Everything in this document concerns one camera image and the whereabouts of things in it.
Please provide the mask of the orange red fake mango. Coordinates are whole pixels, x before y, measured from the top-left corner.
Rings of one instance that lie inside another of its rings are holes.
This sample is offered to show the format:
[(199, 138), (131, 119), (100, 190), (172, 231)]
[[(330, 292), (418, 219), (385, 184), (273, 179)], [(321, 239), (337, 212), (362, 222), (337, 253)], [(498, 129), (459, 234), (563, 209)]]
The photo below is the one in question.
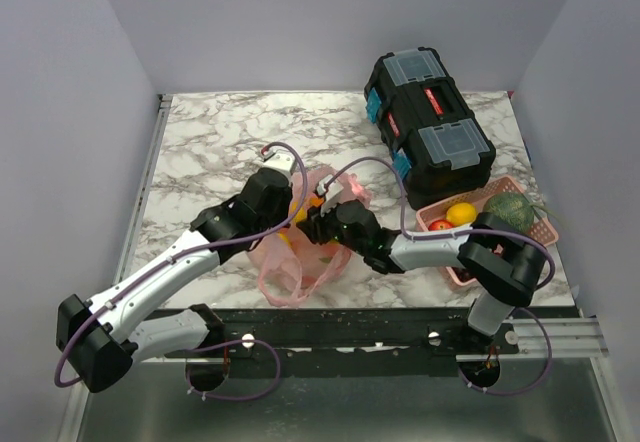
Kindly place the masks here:
[(309, 199), (309, 206), (320, 208), (324, 204), (325, 200), (320, 197), (313, 196)]

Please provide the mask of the pink plastic bag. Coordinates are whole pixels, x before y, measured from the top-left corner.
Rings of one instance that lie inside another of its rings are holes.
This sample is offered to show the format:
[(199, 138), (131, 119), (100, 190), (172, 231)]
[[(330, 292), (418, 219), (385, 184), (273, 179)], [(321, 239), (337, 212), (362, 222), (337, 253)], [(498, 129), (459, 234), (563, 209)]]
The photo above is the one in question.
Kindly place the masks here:
[[(302, 176), (293, 176), (293, 201), (308, 211), (309, 199), (316, 196), (317, 183), (335, 170), (321, 165), (307, 173), (308, 191), (302, 196)], [(293, 245), (290, 250), (278, 237), (285, 234)], [(274, 307), (298, 307), (319, 287), (333, 282), (343, 273), (352, 251), (337, 242), (315, 245), (296, 225), (282, 228), (265, 237), (249, 253), (251, 263), (258, 270), (257, 285)]]

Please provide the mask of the yellow fake fruit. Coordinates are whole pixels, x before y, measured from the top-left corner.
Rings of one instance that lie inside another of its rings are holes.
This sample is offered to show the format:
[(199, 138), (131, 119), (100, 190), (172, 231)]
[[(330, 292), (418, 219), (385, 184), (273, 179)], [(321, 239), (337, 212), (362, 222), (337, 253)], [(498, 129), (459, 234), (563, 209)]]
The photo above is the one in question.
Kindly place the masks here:
[(459, 202), (449, 207), (445, 214), (445, 220), (454, 227), (474, 222), (477, 218), (476, 208), (468, 202)]

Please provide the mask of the yellow fake banana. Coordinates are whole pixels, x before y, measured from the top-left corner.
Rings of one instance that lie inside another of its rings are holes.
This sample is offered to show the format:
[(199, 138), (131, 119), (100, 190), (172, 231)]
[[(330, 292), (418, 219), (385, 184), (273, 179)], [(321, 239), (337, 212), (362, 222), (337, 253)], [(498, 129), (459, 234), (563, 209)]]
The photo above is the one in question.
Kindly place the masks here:
[(307, 219), (307, 210), (305, 206), (299, 206), (296, 201), (293, 201), (290, 204), (289, 215), (292, 217), (291, 224), (297, 225), (299, 222), (305, 221)]

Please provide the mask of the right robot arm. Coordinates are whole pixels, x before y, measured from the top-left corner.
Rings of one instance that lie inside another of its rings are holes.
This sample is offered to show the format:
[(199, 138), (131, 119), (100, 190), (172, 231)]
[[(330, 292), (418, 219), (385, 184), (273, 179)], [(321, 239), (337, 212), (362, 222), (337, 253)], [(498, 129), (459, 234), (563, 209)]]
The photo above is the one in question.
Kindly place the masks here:
[(485, 212), (463, 227), (403, 232), (381, 226), (371, 210), (352, 200), (331, 209), (312, 207), (296, 226), (311, 243), (337, 242), (381, 274), (427, 267), (469, 272), (483, 292), (459, 333), (462, 346), (474, 354), (494, 345), (496, 333), (514, 309), (529, 306), (549, 262), (544, 246)]

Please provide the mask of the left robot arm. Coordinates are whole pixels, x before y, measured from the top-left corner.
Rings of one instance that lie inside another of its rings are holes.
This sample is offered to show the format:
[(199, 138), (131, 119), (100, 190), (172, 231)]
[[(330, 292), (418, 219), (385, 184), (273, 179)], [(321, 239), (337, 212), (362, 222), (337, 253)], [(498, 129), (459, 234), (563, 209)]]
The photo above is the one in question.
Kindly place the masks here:
[(58, 306), (55, 343), (61, 358), (54, 373), (59, 388), (64, 365), (76, 372), (73, 384), (99, 393), (117, 383), (146, 355), (194, 350), (214, 355), (222, 342), (209, 318), (189, 309), (177, 321), (161, 320), (160, 337), (146, 337), (142, 323), (181, 288), (216, 270), (288, 224), (293, 198), (291, 169), (264, 164), (241, 192), (202, 210), (170, 248), (115, 286), (88, 300), (72, 294)]

